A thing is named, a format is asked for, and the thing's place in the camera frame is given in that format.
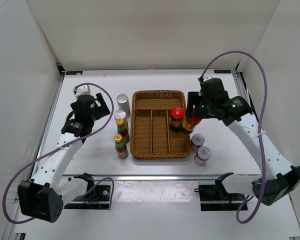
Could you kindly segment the red-lid sauce jar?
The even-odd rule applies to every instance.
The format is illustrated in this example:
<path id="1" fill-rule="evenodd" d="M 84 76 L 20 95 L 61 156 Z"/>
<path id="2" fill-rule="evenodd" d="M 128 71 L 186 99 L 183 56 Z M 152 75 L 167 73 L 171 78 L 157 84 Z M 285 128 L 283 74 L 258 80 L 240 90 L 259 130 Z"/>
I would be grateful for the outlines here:
<path id="1" fill-rule="evenodd" d="M 170 130 L 173 132 L 179 132 L 181 124 L 185 117 L 185 110 L 181 107 L 175 107 L 170 112 Z"/>
<path id="2" fill-rule="evenodd" d="M 182 121 L 180 131 L 186 135 L 191 134 L 201 120 L 199 117 L 185 117 Z"/>

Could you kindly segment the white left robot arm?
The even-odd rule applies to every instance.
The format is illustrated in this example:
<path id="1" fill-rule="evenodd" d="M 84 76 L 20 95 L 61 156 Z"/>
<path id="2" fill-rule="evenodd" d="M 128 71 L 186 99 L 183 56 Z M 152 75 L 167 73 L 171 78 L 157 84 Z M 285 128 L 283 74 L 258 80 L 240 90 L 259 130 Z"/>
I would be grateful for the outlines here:
<path id="1" fill-rule="evenodd" d="M 70 161 L 92 133 L 95 121 L 111 112 L 101 93 L 95 96 L 82 94 L 70 106 L 72 111 L 61 129 L 54 153 L 47 157 L 29 181 L 18 185 L 23 215 L 54 223 L 65 205 L 72 201 L 90 200 L 95 194 L 93 177 L 88 173 L 77 174 L 67 183 L 61 183 L 61 180 Z"/>

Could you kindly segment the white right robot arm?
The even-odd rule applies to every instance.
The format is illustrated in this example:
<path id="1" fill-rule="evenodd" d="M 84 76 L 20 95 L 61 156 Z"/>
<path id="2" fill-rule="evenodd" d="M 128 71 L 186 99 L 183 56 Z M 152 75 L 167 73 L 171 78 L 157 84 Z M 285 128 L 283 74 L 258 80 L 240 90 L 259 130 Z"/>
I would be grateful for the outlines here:
<path id="1" fill-rule="evenodd" d="M 293 166 L 262 130 L 253 110 L 242 96 L 229 97 L 220 78 L 199 78 L 200 91 L 187 96 L 186 117 L 222 121 L 242 142 L 258 165 L 261 175 L 233 172 L 215 180 L 214 193 L 220 200 L 232 194 L 256 197 L 270 206 L 300 184 L 300 166 Z"/>

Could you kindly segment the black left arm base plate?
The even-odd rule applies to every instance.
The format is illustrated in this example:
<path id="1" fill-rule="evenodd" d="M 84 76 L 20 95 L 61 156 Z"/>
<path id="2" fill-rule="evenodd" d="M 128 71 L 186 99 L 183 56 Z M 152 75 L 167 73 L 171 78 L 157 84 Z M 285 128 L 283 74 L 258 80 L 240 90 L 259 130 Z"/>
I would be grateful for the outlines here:
<path id="1" fill-rule="evenodd" d="M 109 210 L 112 205 L 114 181 L 106 177 L 94 184 L 95 188 L 88 196 L 65 205 L 67 210 Z"/>

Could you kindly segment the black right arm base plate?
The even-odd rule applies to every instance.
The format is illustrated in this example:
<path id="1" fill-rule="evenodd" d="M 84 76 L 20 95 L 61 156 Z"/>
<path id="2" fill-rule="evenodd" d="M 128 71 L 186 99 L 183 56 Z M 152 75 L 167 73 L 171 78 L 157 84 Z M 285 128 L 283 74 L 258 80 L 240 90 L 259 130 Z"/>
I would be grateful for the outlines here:
<path id="1" fill-rule="evenodd" d="M 199 185 L 194 192 L 199 194 L 202 212 L 234 212 L 238 210 L 245 199 L 245 195 L 240 193 L 220 196 L 215 185 Z"/>

